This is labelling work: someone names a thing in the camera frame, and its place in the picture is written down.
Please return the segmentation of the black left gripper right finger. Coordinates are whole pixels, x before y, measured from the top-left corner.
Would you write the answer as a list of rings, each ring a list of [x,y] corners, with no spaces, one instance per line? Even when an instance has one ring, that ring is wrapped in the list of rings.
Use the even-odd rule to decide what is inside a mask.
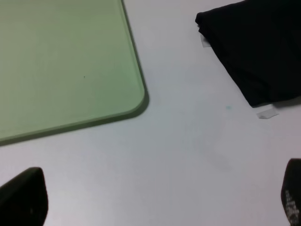
[[[281,201],[291,226],[301,225],[301,160],[291,159],[286,167]]]

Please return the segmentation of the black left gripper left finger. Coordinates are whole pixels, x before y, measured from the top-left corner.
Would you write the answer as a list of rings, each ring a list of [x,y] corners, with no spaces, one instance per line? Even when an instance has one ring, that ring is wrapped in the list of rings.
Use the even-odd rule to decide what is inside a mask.
[[[28,168],[0,187],[2,226],[42,226],[47,214],[48,194],[42,168]]]

